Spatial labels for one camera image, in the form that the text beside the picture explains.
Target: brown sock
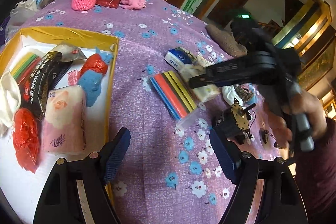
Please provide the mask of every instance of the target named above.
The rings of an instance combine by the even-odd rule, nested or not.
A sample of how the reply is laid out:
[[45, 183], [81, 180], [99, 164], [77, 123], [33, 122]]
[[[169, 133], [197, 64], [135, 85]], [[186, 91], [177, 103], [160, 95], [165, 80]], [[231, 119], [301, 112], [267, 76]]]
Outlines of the brown sock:
[[247, 50], [243, 45], [238, 44], [233, 35], [227, 31], [221, 31], [214, 25], [207, 25], [206, 30], [210, 37], [224, 50], [227, 54], [232, 57], [240, 57], [247, 55]]

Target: maroon sleeve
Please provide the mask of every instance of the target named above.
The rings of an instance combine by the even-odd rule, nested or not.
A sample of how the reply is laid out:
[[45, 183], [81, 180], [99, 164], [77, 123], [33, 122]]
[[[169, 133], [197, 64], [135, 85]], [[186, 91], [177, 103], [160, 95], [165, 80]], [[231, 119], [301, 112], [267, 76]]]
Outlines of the maroon sleeve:
[[328, 130], [311, 152], [295, 153], [295, 181], [307, 211], [309, 224], [331, 223], [336, 217], [336, 123], [327, 118]]

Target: purple floral tablecloth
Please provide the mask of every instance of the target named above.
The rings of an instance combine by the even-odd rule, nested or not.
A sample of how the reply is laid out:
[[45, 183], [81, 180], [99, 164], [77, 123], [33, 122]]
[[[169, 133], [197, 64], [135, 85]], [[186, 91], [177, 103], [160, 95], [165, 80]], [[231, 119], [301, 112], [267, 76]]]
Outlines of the purple floral tablecloth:
[[[147, 0], [142, 10], [96, 6], [71, 9], [71, 0], [56, 0], [25, 23], [101, 32], [120, 38], [110, 109], [110, 138], [121, 127], [131, 132], [117, 180], [113, 184], [116, 211], [123, 224], [217, 224], [235, 186], [222, 173], [209, 142], [210, 119], [227, 108], [222, 96], [199, 104], [199, 118], [189, 128], [177, 128], [148, 76], [172, 70], [166, 52], [182, 46], [220, 62], [230, 58], [210, 39], [206, 23], [163, 0]], [[241, 145], [255, 157], [273, 160], [278, 150], [265, 150], [259, 129], [270, 130], [263, 98], [256, 90], [256, 119], [251, 142]], [[254, 223], [262, 183], [247, 223]]]

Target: bolt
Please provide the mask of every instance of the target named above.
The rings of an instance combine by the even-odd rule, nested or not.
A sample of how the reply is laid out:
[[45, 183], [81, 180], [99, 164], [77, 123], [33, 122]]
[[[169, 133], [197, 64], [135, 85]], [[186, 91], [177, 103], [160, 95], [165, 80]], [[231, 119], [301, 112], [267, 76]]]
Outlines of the bolt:
[[249, 159], [251, 157], [251, 154], [249, 152], [246, 152], [246, 151], [242, 152], [241, 155], [246, 159]]
[[56, 163], [58, 164], [58, 165], [61, 165], [61, 164], [63, 164], [65, 162], [65, 159], [64, 158], [60, 158], [60, 159], [58, 159], [57, 161], [56, 161]]
[[92, 153], [90, 154], [90, 158], [92, 158], [92, 159], [95, 159], [95, 158], [97, 158], [98, 156], [99, 156], [98, 152], [92, 152]]
[[284, 164], [285, 160], [281, 157], [277, 157], [277, 162], [280, 163], [280, 164]]

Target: white flower print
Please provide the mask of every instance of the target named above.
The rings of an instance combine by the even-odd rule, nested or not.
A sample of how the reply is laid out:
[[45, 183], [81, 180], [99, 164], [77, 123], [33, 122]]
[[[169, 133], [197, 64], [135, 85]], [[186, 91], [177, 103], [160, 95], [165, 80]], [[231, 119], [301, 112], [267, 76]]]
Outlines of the white flower print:
[[104, 33], [104, 34], [111, 34], [111, 31], [109, 31], [109, 30], [104, 30], [104, 31], [101, 31], [101, 33]]
[[175, 127], [175, 133], [182, 138], [184, 136], [184, 128], [181, 126]]
[[122, 181], [113, 184], [114, 196], [124, 196], [127, 192], [127, 185]]
[[199, 102], [199, 103], [198, 103], [198, 107], [199, 107], [201, 110], [207, 110], [207, 108], [205, 107], [205, 105], [204, 105], [202, 102]]
[[216, 167], [216, 171], [215, 171], [215, 175], [216, 177], [220, 177], [222, 174], [222, 167], [220, 165], [218, 165], [218, 167]]
[[230, 196], [229, 188], [224, 188], [223, 190], [223, 198], [227, 199]]
[[212, 52], [212, 47], [210, 45], [207, 45], [205, 48], [207, 49], [208, 52]]
[[204, 141], [205, 140], [205, 132], [202, 129], [199, 129], [197, 131], [197, 136], [199, 138], [200, 141]]
[[201, 164], [206, 164], [208, 162], [208, 154], [203, 150], [198, 152], [198, 159]]
[[200, 127], [202, 128], [207, 128], [208, 127], [208, 123], [206, 120], [202, 119], [202, 118], [198, 118], [198, 124]]
[[146, 90], [146, 91], [151, 91], [152, 89], [151, 89], [151, 86], [149, 85], [149, 82], [148, 82], [148, 81], [149, 81], [148, 76], [142, 78], [142, 85], [145, 87], [145, 90]]
[[207, 140], [207, 142], [205, 143], [205, 145], [207, 146], [207, 151], [209, 152], [210, 155], [212, 155], [214, 153], [210, 140]]
[[204, 196], [205, 191], [207, 190], [207, 186], [204, 184], [203, 180], [194, 181], [194, 183], [191, 185], [191, 188], [193, 190], [193, 194], [196, 195], [198, 198]]
[[206, 169], [205, 169], [205, 175], [207, 176], [208, 179], [211, 178], [211, 171], [210, 171], [210, 169], [207, 168], [207, 167], [206, 167]]

